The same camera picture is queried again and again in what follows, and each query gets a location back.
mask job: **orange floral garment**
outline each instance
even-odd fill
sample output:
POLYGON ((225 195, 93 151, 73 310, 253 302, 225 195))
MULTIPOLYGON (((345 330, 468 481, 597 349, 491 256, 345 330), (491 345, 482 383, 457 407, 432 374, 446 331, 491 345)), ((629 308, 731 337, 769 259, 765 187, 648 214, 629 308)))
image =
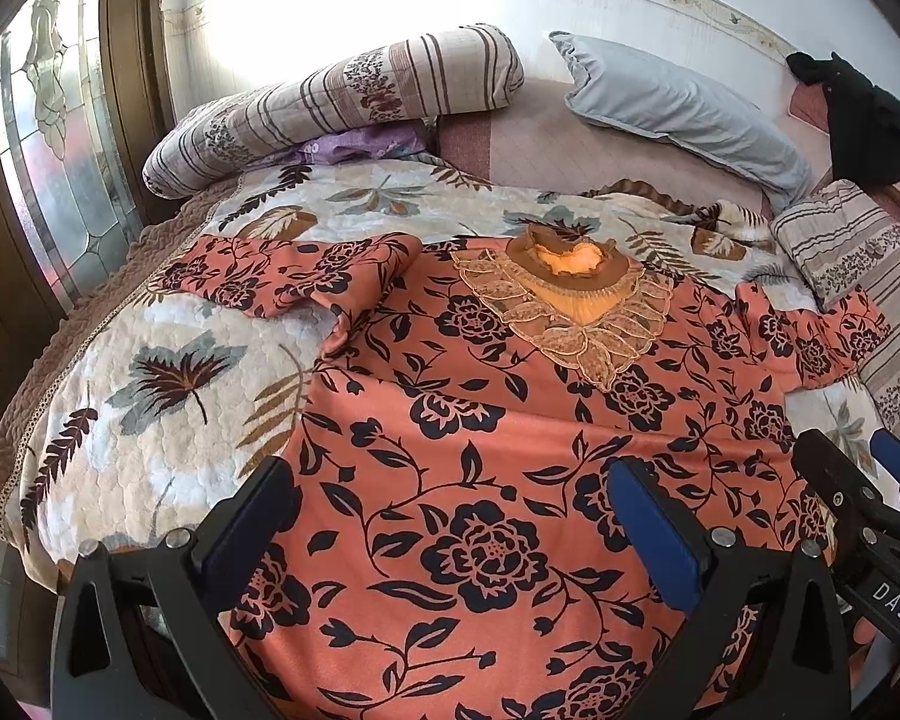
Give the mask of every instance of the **orange floral garment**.
MULTIPOLYGON (((457 261, 505 245, 204 237, 166 272, 167 288, 251 316, 311 298, 338 317, 283 453, 288 529, 230 617, 290 716, 618 712, 682 622, 607 502, 621 459, 746 543, 826 541, 791 469, 784 393, 836 381, 885 338, 864 293, 822 316, 778 312, 758 285, 732 299, 646 271, 669 285, 669 314, 601 391, 464 283, 457 261)), ((752 624, 748 611, 711 701, 752 624)))

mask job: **window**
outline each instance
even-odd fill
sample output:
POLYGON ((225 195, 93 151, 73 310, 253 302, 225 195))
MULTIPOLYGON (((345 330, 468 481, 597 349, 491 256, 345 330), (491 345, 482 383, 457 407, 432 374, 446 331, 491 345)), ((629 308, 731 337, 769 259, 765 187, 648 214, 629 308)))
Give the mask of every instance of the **window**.
POLYGON ((141 221, 103 93, 98 0, 28 0, 0 39, 0 158, 65 311, 124 264, 141 221))

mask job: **metal screw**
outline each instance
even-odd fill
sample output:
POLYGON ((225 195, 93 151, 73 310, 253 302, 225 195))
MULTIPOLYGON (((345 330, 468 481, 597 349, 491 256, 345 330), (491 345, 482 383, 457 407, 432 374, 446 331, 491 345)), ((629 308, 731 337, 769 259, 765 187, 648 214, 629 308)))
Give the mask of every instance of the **metal screw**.
POLYGON ((737 535, 730 528, 714 528, 710 531, 710 539, 718 547, 732 547, 737 542, 737 535))
POLYGON ((84 538, 80 542, 80 546, 77 547, 77 552, 79 552, 81 557, 90 557, 98 549, 100 549, 100 542, 96 538, 84 538))
POLYGON ((819 557, 820 555, 823 555, 823 550, 821 550, 820 545, 816 543, 816 541, 810 541, 809 538, 804 538, 804 540, 800 542, 800 552, 803 552, 807 557, 819 557))
POLYGON ((186 528, 173 528, 170 533, 167 533, 167 536, 164 536, 163 541, 167 543, 170 549, 185 547, 190 543, 190 531, 186 528))

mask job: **black cloth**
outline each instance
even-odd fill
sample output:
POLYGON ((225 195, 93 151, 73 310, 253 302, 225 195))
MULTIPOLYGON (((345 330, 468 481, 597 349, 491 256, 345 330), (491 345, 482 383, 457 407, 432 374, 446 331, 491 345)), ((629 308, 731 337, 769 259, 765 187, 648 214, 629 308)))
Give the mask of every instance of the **black cloth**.
POLYGON ((806 53, 787 57, 805 84, 823 84, 830 127, 833 177, 861 187, 900 181, 900 100, 869 81, 835 53, 830 60, 806 53))

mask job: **wooden door frame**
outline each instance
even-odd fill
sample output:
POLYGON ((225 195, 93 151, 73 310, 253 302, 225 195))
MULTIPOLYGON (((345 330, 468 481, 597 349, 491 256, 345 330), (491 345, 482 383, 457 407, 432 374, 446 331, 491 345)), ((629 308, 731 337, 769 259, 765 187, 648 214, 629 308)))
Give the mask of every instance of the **wooden door frame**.
POLYGON ((144 223, 168 220, 180 203, 146 189, 149 153, 173 129, 160 0, 100 0, 103 87, 130 191, 144 223))

